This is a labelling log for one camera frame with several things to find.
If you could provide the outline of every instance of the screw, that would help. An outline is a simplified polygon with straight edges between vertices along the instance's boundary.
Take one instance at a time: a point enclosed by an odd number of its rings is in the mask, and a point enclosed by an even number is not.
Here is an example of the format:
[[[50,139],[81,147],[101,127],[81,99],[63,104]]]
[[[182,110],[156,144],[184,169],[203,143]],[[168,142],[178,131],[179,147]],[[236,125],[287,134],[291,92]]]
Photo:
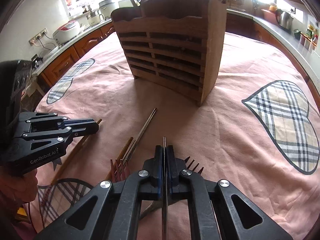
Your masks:
[[[192,173],[192,171],[191,171],[191,170],[182,170],[181,173],[182,173],[182,175],[184,175],[184,176],[190,176],[191,173]]]
[[[228,187],[230,185],[230,182],[227,181],[226,179],[222,179],[219,181],[219,184],[221,187]]]
[[[111,183],[107,180],[100,183],[100,187],[102,187],[102,188],[108,188],[110,186],[111,186]]]
[[[149,172],[148,171],[145,171],[145,170],[142,170],[142,171],[139,171],[139,176],[140,177],[146,177],[149,175]]]

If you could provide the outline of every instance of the pink tablecloth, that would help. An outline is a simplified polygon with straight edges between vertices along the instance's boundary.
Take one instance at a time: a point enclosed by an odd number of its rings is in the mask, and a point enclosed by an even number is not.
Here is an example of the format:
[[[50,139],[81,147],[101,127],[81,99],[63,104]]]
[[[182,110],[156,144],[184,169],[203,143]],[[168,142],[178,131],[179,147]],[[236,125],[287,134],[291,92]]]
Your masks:
[[[278,49],[226,33],[216,85],[201,107],[170,89],[134,80],[115,33],[79,62],[82,68],[69,71],[37,108],[72,119],[103,120],[62,178],[91,185],[103,180],[110,159],[117,158],[130,136],[137,136],[157,107],[131,171],[141,169],[166,136],[176,157],[196,159],[205,179],[231,181],[295,240],[310,231],[320,212],[319,113],[303,78]],[[53,171],[52,163],[39,168],[39,185],[48,185],[59,168]],[[52,215],[45,225],[68,208],[57,197],[52,201],[59,210],[48,207]],[[32,220],[41,231],[38,210],[35,200]],[[190,239],[188,220],[185,201],[170,206],[169,238]],[[161,211],[140,222],[138,239],[161,239]]]

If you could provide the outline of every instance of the plaid heart pattern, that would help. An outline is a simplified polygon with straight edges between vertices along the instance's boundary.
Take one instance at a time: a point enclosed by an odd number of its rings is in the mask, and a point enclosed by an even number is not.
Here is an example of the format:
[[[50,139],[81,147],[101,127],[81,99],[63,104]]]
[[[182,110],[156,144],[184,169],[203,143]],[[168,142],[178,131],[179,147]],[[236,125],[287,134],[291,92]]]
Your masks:
[[[259,119],[295,169],[306,175],[316,170],[319,141],[308,119],[310,108],[316,110],[296,84],[284,80],[271,82],[242,103]]]
[[[86,61],[80,62],[72,66],[65,75],[51,88],[48,97],[47,104],[53,104],[64,96],[68,88],[71,86],[73,78],[82,74],[89,67],[95,63],[95,59],[90,58]]]
[[[79,179],[61,179],[53,186],[38,186],[43,227],[50,225],[92,188],[89,183]]]

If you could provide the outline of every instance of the wooden chopstick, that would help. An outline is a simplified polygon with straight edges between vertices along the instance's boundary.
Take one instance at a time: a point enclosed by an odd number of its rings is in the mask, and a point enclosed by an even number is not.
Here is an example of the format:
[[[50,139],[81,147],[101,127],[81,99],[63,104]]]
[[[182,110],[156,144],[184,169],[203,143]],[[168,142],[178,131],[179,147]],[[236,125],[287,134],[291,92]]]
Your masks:
[[[97,121],[97,124],[100,124],[102,121],[102,119],[99,119],[99,121]],[[66,160],[63,162],[62,166],[60,167],[60,169],[58,170],[58,172],[55,174],[54,178],[51,181],[50,185],[54,185],[57,180],[60,178],[60,176],[62,175],[62,173],[65,171],[65,169],[67,168],[67,166],[69,165],[69,163],[72,161],[72,159],[74,158],[74,156],[76,156],[76,154],[79,152],[79,150],[81,149],[82,145],[84,144],[85,140],[87,140],[87,138],[90,135],[86,135],[83,136],[81,138],[81,140],[76,144],[76,146],[72,149],[72,151],[70,152],[69,156],[66,158]]]
[[[108,175],[106,176],[106,179],[105,180],[111,180],[112,179],[112,173],[113,173],[113,176],[114,176],[114,172],[115,172],[115,169],[119,169],[118,167],[118,163],[119,162],[122,162],[122,158],[124,157],[124,154],[126,153],[126,151],[128,150],[131,142],[133,140],[133,137],[130,137],[129,140],[127,141],[127,143],[125,144],[125,146],[122,148],[118,158],[117,158],[117,161],[116,163],[114,164],[113,168],[111,168],[111,170],[109,171]]]

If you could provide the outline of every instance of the electrical outlet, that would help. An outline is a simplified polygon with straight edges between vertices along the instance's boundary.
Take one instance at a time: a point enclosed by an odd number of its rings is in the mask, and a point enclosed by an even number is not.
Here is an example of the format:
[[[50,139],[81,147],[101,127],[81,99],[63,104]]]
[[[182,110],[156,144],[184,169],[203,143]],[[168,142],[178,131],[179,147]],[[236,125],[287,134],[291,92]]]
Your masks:
[[[30,45],[32,46],[33,44],[35,44],[35,42],[42,38],[44,35],[42,35],[42,33],[45,33],[47,34],[48,33],[48,30],[47,28],[44,28],[41,32],[39,32],[37,35],[35,35],[34,37],[32,37],[30,40],[29,40],[29,43]]]

